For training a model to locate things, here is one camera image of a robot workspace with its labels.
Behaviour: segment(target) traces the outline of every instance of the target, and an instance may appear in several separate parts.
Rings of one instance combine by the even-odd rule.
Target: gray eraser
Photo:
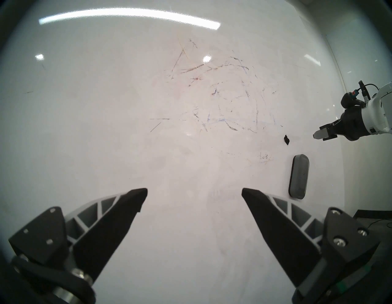
[[[294,156],[291,167],[289,194],[291,197],[303,199],[308,183],[309,158],[304,154]]]

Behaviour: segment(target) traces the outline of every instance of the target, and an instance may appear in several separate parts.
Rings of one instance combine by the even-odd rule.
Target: bolt
[[[88,274],[84,273],[83,270],[80,270],[78,268],[72,269],[71,274],[73,274],[76,277],[82,278],[87,283],[89,283],[90,286],[92,286],[92,284],[94,283],[93,279]]]
[[[360,235],[362,235],[363,237],[367,236],[367,232],[366,232],[366,230],[364,230],[364,229],[359,228],[359,229],[358,229],[358,233],[359,233]]]
[[[336,245],[338,245],[339,247],[344,247],[344,246],[346,246],[346,241],[343,240],[342,238],[339,238],[339,237],[334,238],[334,243],[335,243]]]

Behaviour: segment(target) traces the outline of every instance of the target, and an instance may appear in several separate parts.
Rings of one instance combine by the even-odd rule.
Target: black wire
[[[392,218],[382,218],[381,220],[392,220]],[[379,221],[381,221],[381,220],[377,220],[377,221],[375,221],[375,222],[372,222],[369,226],[368,226],[368,228],[371,226],[371,225],[373,225],[374,223],[377,223],[377,222],[379,222]]]
[[[365,86],[374,86],[377,88],[377,90],[379,90],[379,88],[375,84],[365,84]]]

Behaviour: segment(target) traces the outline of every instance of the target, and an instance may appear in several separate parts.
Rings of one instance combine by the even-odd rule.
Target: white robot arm
[[[362,119],[369,134],[392,134],[392,82],[369,100],[362,109]]]
[[[392,134],[392,82],[379,89],[373,98],[369,96],[367,85],[360,81],[359,86],[365,101],[355,98],[359,89],[346,93],[341,100],[346,110],[340,119],[321,126],[313,138],[328,140],[343,135],[353,141],[367,135]]]

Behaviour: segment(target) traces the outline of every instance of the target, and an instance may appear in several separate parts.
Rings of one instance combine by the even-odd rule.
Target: cable
[[[381,220],[392,220],[392,218],[382,218]],[[381,221],[381,220],[377,220],[377,221],[375,221],[375,222],[372,222],[369,226],[368,226],[368,228],[371,226],[371,225],[373,225],[374,223],[377,223],[377,222],[379,222],[379,221]]]
[[[377,90],[380,90],[380,89],[378,88],[378,86],[376,86],[375,84],[365,84],[365,86],[374,86],[374,87],[377,88]]]
[[[365,84],[365,86],[374,86],[377,88],[377,90],[379,90],[379,88],[375,84]]]

